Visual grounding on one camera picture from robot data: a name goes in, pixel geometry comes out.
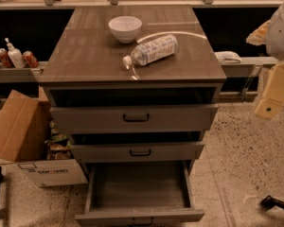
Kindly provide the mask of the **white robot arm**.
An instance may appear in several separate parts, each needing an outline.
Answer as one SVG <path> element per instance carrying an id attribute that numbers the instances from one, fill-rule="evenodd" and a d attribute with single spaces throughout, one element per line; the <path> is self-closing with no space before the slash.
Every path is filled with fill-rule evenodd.
<path id="1" fill-rule="evenodd" d="M 267 54 L 277 59 L 277 63 L 268 72 L 265 88 L 255 107 L 256 116 L 272 119 L 284 107 L 284 3 L 270 20 L 247 37 L 246 42 L 264 44 Z"/>

